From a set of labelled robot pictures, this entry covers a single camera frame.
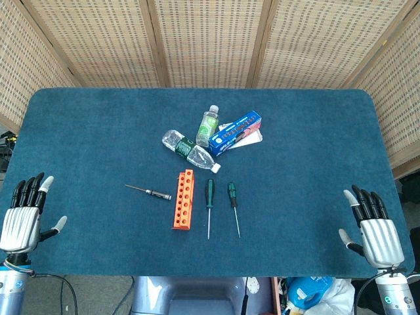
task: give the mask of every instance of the white paper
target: white paper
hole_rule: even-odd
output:
[[[219,126],[219,131],[225,129],[227,126],[231,125],[232,123],[225,123],[224,125]],[[239,140],[237,143],[235,143],[233,146],[229,147],[228,150],[239,148],[240,146],[247,146],[248,144],[257,143],[263,141],[263,135],[260,132],[260,129],[257,129],[253,133],[251,133],[249,136],[246,136],[245,138]]]

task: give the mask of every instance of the black cable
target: black cable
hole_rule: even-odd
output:
[[[60,315],[63,315],[63,288],[64,288],[64,281],[61,281],[61,288],[60,288]]]
[[[377,274],[375,276],[373,276],[372,278],[369,278],[368,280],[366,280],[366,282],[362,285],[362,287],[360,288],[359,292],[357,293],[356,298],[354,299],[354,315],[357,315],[357,306],[359,304],[359,300],[360,300],[360,296],[362,295],[363,291],[365,290],[365,288],[376,278],[379,278],[381,276],[384,276],[385,274],[397,274],[399,272],[404,272],[406,271],[405,268],[397,268],[394,270],[388,270],[385,272],[381,272],[380,274]]]
[[[248,287],[248,277],[245,281],[245,295],[243,296],[241,315],[247,314],[247,304],[248,304],[247,287]]]
[[[124,295],[124,297],[120,300],[120,302],[118,303],[118,305],[115,308],[115,310],[112,312],[112,315],[116,315],[117,314],[117,311],[119,310],[119,308],[123,305],[123,303],[125,302],[125,300],[127,300],[127,297],[129,297],[131,291],[134,288],[134,283],[135,283],[134,277],[131,276],[131,286],[130,286],[129,290],[127,291],[127,293]]]
[[[31,277],[32,278],[57,278],[57,279],[61,279],[63,282],[65,282],[66,285],[69,287],[70,291],[72,292],[73,302],[74,302],[74,314],[77,315],[76,293],[74,292],[74,289],[73,289],[72,285],[70,284],[69,281],[67,281],[67,279],[65,279],[64,277],[61,277],[61,276],[57,276],[55,274],[34,274]]]

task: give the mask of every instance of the felt mat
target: felt mat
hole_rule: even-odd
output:
[[[220,124],[251,110],[263,141],[216,158],[214,175],[170,151],[163,134],[195,139],[204,111]],[[173,230],[178,175],[195,174],[192,227]],[[347,250],[338,229],[361,242],[343,189],[375,190],[397,227],[403,265],[414,265],[373,102],[359,90],[43,89],[32,97],[0,206],[39,172],[55,181],[41,230],[63,231],[30,255],[37,272],[136,276],[323,276],[375,274]],[[211,238],[204,187],[215,179]],[[234,182],[235,216],[227,194]],[[157,199],[132,184],[172,194]]]

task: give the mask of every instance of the plastic bottle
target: plastic bottle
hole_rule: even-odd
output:
[[[203,146],[204,148],[209,146],[209,138],[215,133],[217,123],[219,122],[218,111],[219,107],[211,105],[209,111],[204,112],[203,120],[196,136],[196,143],[199,146]]]
[[[166,147],[195,166],[201,167],[202,169],[210,169],[213,173],[217,173],[221,168],[219,164],[213,161],[209,152],[191,140],[188,140],[176,130],[168,130],[164,134],[162,142]]]
[[[286,310],[290,310],[290,314],[303,314],[302,310],[308,310],[321,301],[333,282],[332,277],[298,277],[291,283],[288,281]]]

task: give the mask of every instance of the screwdriver handle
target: screwdriver handle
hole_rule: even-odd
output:
[[[238,204],[236,203],[236,188],[233,182],[230,182],[228,184],[228,194],[230,198],[230,206],[232,208],[236,208]]]
[[[158,198],[163,198],[166,200],[171,200],[172,196],[169,194],[162,194],[161,192],[156,192],[155,190],[146,189],[146,193]]]
[[[213,200],[215,198],[215,181],[213,179],[208,179],[207,184],[205,185],[205,202],[207,208],[213,208]]]

